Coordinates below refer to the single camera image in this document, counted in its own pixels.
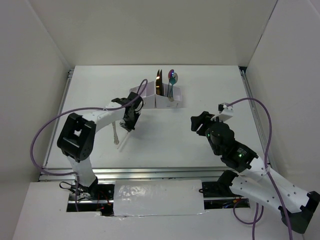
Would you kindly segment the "silver ornate knife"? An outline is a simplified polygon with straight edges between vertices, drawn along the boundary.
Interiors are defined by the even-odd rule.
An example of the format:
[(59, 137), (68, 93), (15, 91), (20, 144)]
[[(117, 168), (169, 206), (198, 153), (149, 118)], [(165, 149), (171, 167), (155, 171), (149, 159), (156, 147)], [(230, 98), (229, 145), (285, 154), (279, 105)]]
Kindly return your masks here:
[(113, 130), (113, 143), (115, 145), (118, 145), (119, 144), (119, 137), (118, 137), (118, 134), (117, 134), (117, 129), (116, 129), (116, 122), (112, 122), (112, 130)]

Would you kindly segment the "iridescent rainbow spoon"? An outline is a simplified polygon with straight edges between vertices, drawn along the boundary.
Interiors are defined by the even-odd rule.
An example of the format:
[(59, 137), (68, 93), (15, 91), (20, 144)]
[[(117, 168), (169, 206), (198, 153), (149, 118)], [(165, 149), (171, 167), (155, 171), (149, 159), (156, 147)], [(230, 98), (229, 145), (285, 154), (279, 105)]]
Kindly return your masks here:
[(175, 71), (173, 70), (173, 69), (171, 69), (170, 71), (169, 71), (169, 73), (168, 73), (168, 88), (167, 88), (167, 97), (168, 97), (168, 93), (169, 93), (169, 89), (170, 89), (170, 83), (169, 83), (169, 79), (173, 76), (173, 73), (174, 73)]

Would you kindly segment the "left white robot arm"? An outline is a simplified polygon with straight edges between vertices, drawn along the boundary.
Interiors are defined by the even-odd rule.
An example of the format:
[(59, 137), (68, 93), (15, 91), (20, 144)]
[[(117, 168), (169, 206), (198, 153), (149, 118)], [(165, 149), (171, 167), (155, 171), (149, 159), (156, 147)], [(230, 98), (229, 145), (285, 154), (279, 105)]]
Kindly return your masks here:
[(98, 178), (90, 161), (96, 133), (117, 121), (128, 133), (131, 132), (135, 129), (143, 106), (143, 98), (130, 92), (128, 97), (113, 99), (105, 108), (84, 115), (68, 115), (57, 146), (76, 172), (76, 183), (86, 199), (92, 200), (99, 193)]

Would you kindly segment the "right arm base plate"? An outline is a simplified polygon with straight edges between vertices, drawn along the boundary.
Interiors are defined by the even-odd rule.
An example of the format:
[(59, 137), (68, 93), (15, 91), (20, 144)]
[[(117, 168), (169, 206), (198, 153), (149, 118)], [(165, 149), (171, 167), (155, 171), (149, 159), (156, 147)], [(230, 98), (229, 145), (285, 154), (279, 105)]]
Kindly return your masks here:
[(234, 194), (230, 189), (232, 181), (238, 176), (237, 173), (226, 170), (217, 181), (202, 182), (202, 188), (198, 192), (203, 194), (204, 198), (240, 197), (240, 195)]

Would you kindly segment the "black knife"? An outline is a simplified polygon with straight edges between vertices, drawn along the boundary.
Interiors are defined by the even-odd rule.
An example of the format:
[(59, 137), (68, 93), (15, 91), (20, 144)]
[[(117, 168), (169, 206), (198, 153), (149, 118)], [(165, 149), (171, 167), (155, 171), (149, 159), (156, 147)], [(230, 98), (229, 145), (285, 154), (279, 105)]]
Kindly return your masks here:
[(165, 96), (165, 91), (164, 91), (164, 85), (163, 85), (163, 70), (161, 69), (160, 70), (160, 73), (159, 73), (159, 80), (160, 80), (160, 95), (161, 96)]

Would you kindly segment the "silver ornate spoon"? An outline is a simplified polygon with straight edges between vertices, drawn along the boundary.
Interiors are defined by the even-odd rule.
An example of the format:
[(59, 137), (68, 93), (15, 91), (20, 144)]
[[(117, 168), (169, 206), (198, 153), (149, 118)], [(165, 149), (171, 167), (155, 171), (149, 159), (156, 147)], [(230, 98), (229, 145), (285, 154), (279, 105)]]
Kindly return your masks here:
[(175, 79), (174, 84), (176, 84), (178, 82), (178, 74), (176, 72), (174, 72), (172, 77)]

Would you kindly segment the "white chopstick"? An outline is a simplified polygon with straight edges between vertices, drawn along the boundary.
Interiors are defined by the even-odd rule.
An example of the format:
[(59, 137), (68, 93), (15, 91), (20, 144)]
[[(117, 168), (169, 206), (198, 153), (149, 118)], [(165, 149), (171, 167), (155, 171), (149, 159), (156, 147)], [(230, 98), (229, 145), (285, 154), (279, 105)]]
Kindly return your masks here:
[(124, 137), (121, 139), (121, 141), (119, 142), (119, 145), (117, 146), (117, 149), (118, 149), (119, 152), (121, 152), (123, 150), (123, 148), (125, 147), (129, 135), (130, 135), (130, 133), (127, 132), (124, 135)]

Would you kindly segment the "gold knife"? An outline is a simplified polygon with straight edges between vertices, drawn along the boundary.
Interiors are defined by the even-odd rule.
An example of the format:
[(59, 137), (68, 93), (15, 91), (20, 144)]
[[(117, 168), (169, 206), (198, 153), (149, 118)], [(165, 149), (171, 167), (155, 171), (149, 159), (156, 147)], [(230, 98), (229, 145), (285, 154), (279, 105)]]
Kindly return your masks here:
[(156, 80), (155, 80), (155, 93), (161, 96), (161, 87), (160, 87), (160, 69), (157, 71)]

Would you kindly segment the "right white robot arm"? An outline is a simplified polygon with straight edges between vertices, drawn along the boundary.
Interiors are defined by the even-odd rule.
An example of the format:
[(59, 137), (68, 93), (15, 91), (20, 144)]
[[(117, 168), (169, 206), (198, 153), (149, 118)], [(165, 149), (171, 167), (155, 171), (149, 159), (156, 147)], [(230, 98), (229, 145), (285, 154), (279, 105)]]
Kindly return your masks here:
[(304, 234), (320, 203), (320, 195), (294, 185), (272, 168), (248, 146), (235, 140), (235, 133), (219, 116), (207, 111), (192, 116), (191, 131), (206, 137), (214, 155), (229, 168), (214, 187), (201, 189), (223, 196), (237, 195), (274, 210), (292, 231)]

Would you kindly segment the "teal spoon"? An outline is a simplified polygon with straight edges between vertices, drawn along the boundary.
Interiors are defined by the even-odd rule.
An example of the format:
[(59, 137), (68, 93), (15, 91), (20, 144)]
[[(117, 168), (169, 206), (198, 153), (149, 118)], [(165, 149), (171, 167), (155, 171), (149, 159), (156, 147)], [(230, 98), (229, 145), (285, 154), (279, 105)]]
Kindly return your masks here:
[(170, 89), (168, 90), (168, 97), (169, 98), (173, 98), (173, 88), (174, 88), (174, 85), (177, 83), (177, 80), (172, 76), (170, 79), (169, 79), (169, 86), (170, 86)]

